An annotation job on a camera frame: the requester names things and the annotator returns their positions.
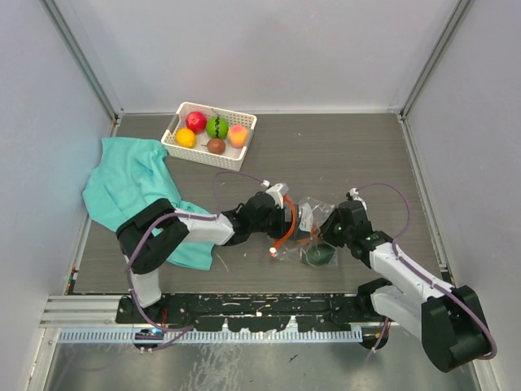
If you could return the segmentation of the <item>clear zip bag orange seal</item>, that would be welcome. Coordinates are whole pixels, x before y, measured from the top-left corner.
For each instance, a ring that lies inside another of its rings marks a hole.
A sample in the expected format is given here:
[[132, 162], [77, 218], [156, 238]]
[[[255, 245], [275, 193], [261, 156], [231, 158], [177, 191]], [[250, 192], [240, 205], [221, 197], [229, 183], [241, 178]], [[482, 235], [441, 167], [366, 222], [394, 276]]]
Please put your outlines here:
[[[284, 196], [284, 205], [291, 207], [293, 217], [291, 228], [281, 239], [274, 239], [274, 243], [269, 249], [269, 255], [279, 261], [299, 261], [306, 265], [302, 262], [302, 255], [314, 245], [327, 244], [322, 238], [321, 227], [327, 218], [332, 216], [335, 206], [311, 197], [294, 202], [287, 195]], [[309, 267], [337, 266], [337, 248], [329, 245], [335, 249], [334, 261], [327, 266]]]

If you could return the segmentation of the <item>fake peach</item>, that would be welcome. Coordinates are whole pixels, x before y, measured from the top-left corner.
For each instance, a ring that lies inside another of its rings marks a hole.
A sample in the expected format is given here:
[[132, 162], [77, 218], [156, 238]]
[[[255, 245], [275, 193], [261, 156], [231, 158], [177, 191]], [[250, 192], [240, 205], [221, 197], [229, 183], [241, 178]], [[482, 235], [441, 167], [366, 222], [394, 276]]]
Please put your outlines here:
[[232, 125], [227, 133], [229, 144], [234, 148], [242, 148], [247, 142], [249, 129], [242, 125]]

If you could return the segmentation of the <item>brown fake kiwi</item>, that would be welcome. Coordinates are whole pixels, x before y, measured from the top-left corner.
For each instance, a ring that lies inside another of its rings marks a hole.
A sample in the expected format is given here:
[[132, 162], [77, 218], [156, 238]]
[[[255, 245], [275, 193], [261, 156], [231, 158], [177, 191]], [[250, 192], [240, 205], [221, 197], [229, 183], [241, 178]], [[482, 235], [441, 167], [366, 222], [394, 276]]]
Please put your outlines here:
[[226, 144], [221, 138], [212, 138], [207, 143], [207, 149], [210, 153], [222, 155], [226, 149]]

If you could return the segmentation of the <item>green fake fruit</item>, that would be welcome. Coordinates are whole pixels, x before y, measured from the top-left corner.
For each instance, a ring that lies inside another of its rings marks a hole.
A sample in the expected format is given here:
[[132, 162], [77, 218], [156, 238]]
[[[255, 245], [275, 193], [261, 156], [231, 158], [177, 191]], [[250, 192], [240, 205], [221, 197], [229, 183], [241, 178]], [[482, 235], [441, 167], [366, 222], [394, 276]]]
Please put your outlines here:
[[225, 139], [229, 131], [229, 124], [225, 118], [214, 116], [207, 121], [205, 129], [210, 138]]

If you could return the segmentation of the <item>yellow fake lemon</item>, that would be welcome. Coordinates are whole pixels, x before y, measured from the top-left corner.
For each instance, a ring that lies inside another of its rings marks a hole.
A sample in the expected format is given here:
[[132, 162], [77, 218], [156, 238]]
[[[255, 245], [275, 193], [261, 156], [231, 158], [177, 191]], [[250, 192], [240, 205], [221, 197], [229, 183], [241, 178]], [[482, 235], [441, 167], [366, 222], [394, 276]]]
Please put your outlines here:
[[193, 148], [197, 145], [196, 134], [188, 128], [178, 129], [175, 133], [175, 139], [180, 147]]

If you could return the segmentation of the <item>red fake apple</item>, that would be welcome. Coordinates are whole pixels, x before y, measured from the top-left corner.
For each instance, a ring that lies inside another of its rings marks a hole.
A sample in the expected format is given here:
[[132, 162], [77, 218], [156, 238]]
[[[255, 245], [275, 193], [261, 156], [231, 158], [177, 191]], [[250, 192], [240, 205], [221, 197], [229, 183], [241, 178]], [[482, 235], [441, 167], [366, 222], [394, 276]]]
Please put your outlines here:
[[189, 112], [186, 116], [186, 127], [194, 132], [200, 134], [206, 130], [207, 118], [200, 111]]

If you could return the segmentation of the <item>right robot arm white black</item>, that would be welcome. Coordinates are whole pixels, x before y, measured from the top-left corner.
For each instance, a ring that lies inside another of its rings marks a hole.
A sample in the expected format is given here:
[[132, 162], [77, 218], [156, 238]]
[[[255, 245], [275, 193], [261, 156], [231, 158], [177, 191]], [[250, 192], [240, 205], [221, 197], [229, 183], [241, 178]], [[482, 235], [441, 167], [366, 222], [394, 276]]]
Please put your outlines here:
[[497, 345], [477, 293], [454, 287], [422, 268], [396, 241], [373, 229], [361, 199], [337, 206], [321, 226], [322, 238], [347, 247], [352, 256], [380, 274], [359, 288], [357, 311], [368, 321], [382, 315], [416, 336], [442, 372], [475, 359], [491, 359]]

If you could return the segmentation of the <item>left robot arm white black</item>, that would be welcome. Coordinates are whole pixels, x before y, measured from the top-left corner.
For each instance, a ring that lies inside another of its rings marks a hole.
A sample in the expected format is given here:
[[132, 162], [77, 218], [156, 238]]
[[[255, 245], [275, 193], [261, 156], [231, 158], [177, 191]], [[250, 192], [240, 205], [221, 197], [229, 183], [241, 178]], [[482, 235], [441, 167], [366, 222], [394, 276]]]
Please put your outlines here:
[[127, 262], [134, 313], [145, 323], [160, 318], [163, 303], [159, 268], [179, 246], [196, 242], [234, 246], [253, 233], [265, 233], [275, 240], [270, 250], [275, 254], [277, 247], [295, 233], [298, 217], [295, 204], [273, 187], [219, 214], [176, 209], [165, 198], [153, 202], [116, 230]]

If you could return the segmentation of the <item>dark green fake avocado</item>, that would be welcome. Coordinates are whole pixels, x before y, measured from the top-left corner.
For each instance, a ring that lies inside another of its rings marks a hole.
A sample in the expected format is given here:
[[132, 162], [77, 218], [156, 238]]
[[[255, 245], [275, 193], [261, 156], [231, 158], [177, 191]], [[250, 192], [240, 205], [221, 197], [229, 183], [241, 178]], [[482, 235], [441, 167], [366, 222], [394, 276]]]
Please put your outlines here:
[[335, 259], [335, 249], [329, 244], [317, 244], [309, 248], [301, 259], [308, 266], [327, 266]]

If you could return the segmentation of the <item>white perforated plastic basket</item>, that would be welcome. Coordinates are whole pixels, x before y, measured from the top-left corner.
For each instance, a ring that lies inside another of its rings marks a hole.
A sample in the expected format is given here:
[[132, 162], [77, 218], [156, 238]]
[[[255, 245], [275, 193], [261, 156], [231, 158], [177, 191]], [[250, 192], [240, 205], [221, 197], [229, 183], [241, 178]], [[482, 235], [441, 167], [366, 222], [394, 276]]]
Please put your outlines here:
[[[204, 130], [195, 136], [196, 143], [192, 148], [182, 146], [176, 140], [176, 133], [179, 129], [186, 126], [186, 118], [191, 112], [201, 112], [208, 120], [219, 116], [225, 120], [229, 126], [241, 125], [245, 127], [247, 129], [245, 145], [242, 147], [233, 147], [228, 137], [225, 137], [225, 150], [221, 154], [212, 153], [206, 147], [207, 143], [212, 139], [212, 136], [207, 130]], [[239, 171], [250, 147], [256, 123], [257, 117], [252, 114], [231, 111], [224, 108], [215, 108], [203, 104], [183, 102], [169, 122], [160, 141], [172, 157]]]

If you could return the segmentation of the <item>teal cloth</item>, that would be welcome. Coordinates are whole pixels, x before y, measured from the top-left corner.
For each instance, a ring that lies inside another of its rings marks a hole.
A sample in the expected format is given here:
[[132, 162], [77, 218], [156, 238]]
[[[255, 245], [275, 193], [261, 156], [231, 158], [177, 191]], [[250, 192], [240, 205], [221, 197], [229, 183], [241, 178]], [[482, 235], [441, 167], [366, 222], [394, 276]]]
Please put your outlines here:
[[189, 213], [206, 214], [182, 199], [164, 163], [163, 144], [153, 139], [105, 138], [99, 166], [91, 171], [82, 193], [91, 219], [115, 232], [158, 199]]

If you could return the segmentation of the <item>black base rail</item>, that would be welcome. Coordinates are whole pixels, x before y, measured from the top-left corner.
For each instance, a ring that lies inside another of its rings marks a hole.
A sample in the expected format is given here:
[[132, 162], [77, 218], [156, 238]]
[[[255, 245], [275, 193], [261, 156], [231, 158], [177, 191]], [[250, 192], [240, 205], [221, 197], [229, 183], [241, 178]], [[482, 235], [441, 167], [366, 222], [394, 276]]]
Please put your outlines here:
[[381, 323], [383, 316], [343, 293], [194, 294], [165, 293], [144, 310], [154, 323], [192, 326], [200, 332], [283, 331], [296, 322], [298, 332], [349, 331], [356, 323]]

